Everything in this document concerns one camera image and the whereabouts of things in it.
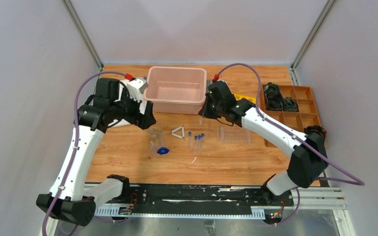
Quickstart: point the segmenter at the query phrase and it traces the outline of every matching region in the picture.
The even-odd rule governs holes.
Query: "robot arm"
[[[292,188],[309,187],[328,166],[299,141],[259,116],[254,103],[246,99],[237,101],[224,81],[216,81],[209,85],[206,96],[204,107],[199,112],[201,116],[212,119],[224,117],[228,122],[259,134],[290,157],[288,169],[273,175],[262,186],[262,196],[269,202]],[[318,134],[311,133],[308,136],[263,114],[267,119],[289,129],[326,156],[324,140]]]
[[[80,139],[77,147],[74,146],[75,128],[72,142],[66,154],[62,169],[50,188],[48,194],[38,195],[36,204],[44,212],[49,209],[59,189],[62,190],[51,217],[73,224],[85,226],[91,221],[96,208],[112,198],[126,198],[129,189],[129,180],[126,177],[110,175],[97,186],[84,191],[84,183],[92,158],[108,129],[114,120],[125,119],[128,123],[147,129],[156,123],[153,116],[153,103],[143,100],[143,92],[147,87],[144,78],[132,79],[123,89],[119,97],[120,83],[115,79],[101,78],[96,83],[95,95],[92,95],[85,105],[78,109]],[[61,186],[73,149],[76,156],[64,186]]]

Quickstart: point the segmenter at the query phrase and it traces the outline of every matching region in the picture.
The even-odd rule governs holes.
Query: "gray wall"
[[[378,1],[339,0],[298,72],[314,90],[328,158],[366,182],[336,184],[357,235],[378,235]]]
[[[38,235],[36,197],[60,170],[74,93],[95,72],[60,0],[0,0],[0,235]]]
[[[291,63],[326,0],[73,0],[104,63]]]

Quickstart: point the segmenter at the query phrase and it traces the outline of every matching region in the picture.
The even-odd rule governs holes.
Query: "wooden tabletop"
[[[120,71],[134,77],[147,76],[152,65],[106,65],[104,71]],[[207,71],[208,80],[224,66],[174,65],[200,67]],[[254,66],[262,83],[274,82],[290,85],[285,66]],[[107,74],[105,78],[123,79]],[[233,93],[256,96],[257,78],[248,69],[235,66],[221,74]],[[103,137],[88,172],[87,181],[104,181],[110,174],[128,177],[134,183],[188,183],[261,185],[271,175],[286,170],[289,158],[279,149],[265,147],[259,135],[250,132],[249,144],[225,144],[217,140],[217,128],[225,127],[216,120],[183,114],[154,113],[161,123],[166,155],[149,154],[150,137],[147,130],[133,125],[108,129]],[[187,141],[171,135],[171,131],[184,125],[186,134],[205,134],[202,151],[192,152]]]

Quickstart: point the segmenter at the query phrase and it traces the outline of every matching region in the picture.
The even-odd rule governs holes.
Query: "test tube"
[[[193,149],[192,149],[192,151],[196,151],[196,145],[198,144],[197,140],[198,140],[198,136],[195,135],[195,140],[193,141]]]
[[[188,132],[188,136],[189,136],[189,138],[188,138],[188,149],[189,149],[190,148],[190,139],[192,137],[192,132]]]
[[[196,150],[199,151],[201,147],[201,142],[202,142],[202,136],[198,135],[198,144],[196,145]]]
[[[204,141],[204,138],[205,137],[205,134],[201,134],[201,141],[199,143],[199,150],[202,150],[202,144],[203,144],[203,141]]]

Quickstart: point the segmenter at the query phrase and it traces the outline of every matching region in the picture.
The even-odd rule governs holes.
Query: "blue cap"
[[[169,153],[169,149],[168,149],[168,148],[165,148],[165,147],[160,147],[160,148],[157,150],[157,153],[160,154],[160,155],[168,154],[168,153]]]

